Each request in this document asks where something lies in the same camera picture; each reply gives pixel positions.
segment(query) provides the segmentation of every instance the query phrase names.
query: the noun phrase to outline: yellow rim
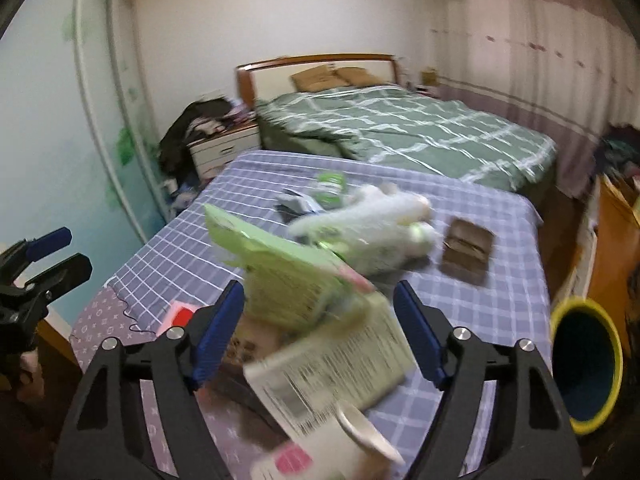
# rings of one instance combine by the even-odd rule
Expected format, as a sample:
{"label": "yellow rim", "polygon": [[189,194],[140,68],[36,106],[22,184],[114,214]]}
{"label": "yellow rim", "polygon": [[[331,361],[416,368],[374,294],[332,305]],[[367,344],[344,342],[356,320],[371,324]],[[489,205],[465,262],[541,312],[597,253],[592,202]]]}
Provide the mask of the yellow rim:
{"label": "yellow rim", "polygon": [[618,331],[609,317],[609,314],[607,314],[607,311],[593,300],[589,300],[588,298],[578,298],[575,296],[564,300],[551,314],[551,341],[555,341],[556,331],[558,330],[558,326],[564,316],[569,312],[574,311],[585,312],[600,320],[607,329],[609,340],[613,346],[614,355],[614,371],[611,390],[603,407],[591,420],[576,420],[570,416],[571,426],[574,428],[574,433],[584,435],[593,433],[593,431],[597,430],[604,421],[607,420],[607,417],[611,414],[613,407],[618,400],[620,387],[622,386],[622,345],[620,344]]}

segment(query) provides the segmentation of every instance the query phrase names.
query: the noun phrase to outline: clutter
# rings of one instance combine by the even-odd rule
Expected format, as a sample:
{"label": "clutter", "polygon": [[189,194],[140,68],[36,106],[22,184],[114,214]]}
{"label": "clutter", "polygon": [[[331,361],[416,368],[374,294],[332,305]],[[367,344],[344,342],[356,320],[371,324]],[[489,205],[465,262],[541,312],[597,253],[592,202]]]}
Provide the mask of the clutter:
{"label": "clutter", "polygon": [[[431,203],[423,195],[399,191],[381,196],[373,195],[372,190],[368,189],[361,195],[349,199],[353,205],[321,215],[307,215],[295,219],[288,226],[289,235],[303,237],[323,227],[340,228],[372,222],[409,225],[427,221],[431,216]],[[367,193],[372,196],[371,200],[366,200]]]}
{"label": "clutter", "polygon": [[454,218],[444,240],[442,261],[469,272],[484,274],[494,245],[494,234],[462,218]]}
{"label": "clutter", "polygon": [[199,186],[190,186],[186,182],[180,184],[180,187],[171,194],[170,209],[174,217],[187,209],[197,199],[200,191]]}
{"label": "clutter", "polygon": [[629,125],[609,125],[609,131],[600,138],[593,158],[592,178],[599,174],[609,178],[640,174],[640,132]]}
{"label": "clutter", "polygon": [[338,402],[335,414],[319,430],[287,442],[252,468],[252,480],[373,480],[383,478],[392,462],[404,460],[348,402]]}
{"label": "clutter", "polygon": [[162,182],[162,187],[168,193],[175,193],[178,191],[178,182],[174,178],[168,178]]}
{"label": "clutter", "polygon": [[191,103],[160,141],[160,168],[178,184],[183,183],[191,174],[196,174],[187,144],[252,120],[254,116],[239,100],[219,98]]}
{"label": "clutter", "polygon": [[387,299],[374,292],[352,300],[359,305],[350,316],[244,367],[247,382],[293,439],[326,424],[338,400],[371,407],[415,367]]}
{"label": "clutter", "polygon": [[337,298],[374,290],[330,251],[277,237],[212,205],[204,209],[212,241],[235,255],[229,264],[245,270],[244,311],[255,319],[303,332]]}
{"label": "clutter", "polygon": [[316,177],[311,195],[324,209],[342,206],[342,195],[347,189],[347,181],[342,173],[324,171]]}
{"label": "clutter", "polygon": [[324,208],[316,202],[313,197],[305,195],[304,193],[297,192],[293,189],[285,188],[282,190],[276,200],[281,206],[287,208],[293,214],[300,216],[309,213],[322,213]]}

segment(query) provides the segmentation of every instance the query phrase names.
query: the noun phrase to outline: blue clamp handle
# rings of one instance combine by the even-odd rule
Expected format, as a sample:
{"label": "blue clamp handle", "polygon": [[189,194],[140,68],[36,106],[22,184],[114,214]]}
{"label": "blue clamp handle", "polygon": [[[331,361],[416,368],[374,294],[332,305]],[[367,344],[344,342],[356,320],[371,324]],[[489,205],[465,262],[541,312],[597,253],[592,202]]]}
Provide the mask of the blue clamp handle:
{"label": "blue clamp handle", "polygon": [[449,321],[442,311],[423,305],[406,280],[396,285],[393,303],[422,376],[442,389],[456,366],[455,357],[447,350],[452,330]]}
{"label": "blue clamp handle", "polygon": [[26,258],[30,263],[37,262],[45,256],[67,247],[71,243],[71,231],[61,227],[35,240],[27,242]]}
{"label": "blue clamp handle", "polygon": [[202,386],[218,371],[226,345],[244,309],[242,285],[230,282],[213,308],[217,311],[194,349],[191,378],[198,386]]}

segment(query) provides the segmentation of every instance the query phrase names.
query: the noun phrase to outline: green package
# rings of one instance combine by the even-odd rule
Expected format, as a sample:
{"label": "green package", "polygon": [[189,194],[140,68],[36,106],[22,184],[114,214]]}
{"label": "green package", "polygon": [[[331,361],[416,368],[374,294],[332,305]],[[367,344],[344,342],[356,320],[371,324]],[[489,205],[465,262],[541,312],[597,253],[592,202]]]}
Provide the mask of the green package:
{"label": "green package", "polygon": [[342,196],[347,189],[347,180],[341,173],[325,171],[316,177],[316,186],[311,196],[324,209],[337,209],[342,206]]}
{"label": "green package", "polygon": [[303,332],[351,291],[351,284],[339,277],[345,264],[331,251],[272,235],[209,204],[204,210],[211,240],[236,256],[229,265],[245,270],[247,314]]}

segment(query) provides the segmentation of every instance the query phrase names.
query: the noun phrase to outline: brown pillow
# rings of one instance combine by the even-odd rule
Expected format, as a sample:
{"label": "brown pillow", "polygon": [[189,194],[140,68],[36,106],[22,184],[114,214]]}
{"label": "brown pillow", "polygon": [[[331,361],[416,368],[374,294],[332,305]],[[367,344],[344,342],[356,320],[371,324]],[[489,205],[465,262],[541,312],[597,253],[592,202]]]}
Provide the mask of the brown pillow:
{"label": "brown pillow", "polygon": [[351,86],[357,86],[358,88],[382,85],[386,83],[386,81],[367,72],[366,68],[360,68],[358,66],[345,66],[338,68],[335,70],[335,74],[339,78],[347,81]]}
{"label": "brown pillow", "polygon": [[345,80],[336,76],[328,65],[303,70],[292,75],[291,79],[298,92],[319,92],[329,88],[349,86]]}

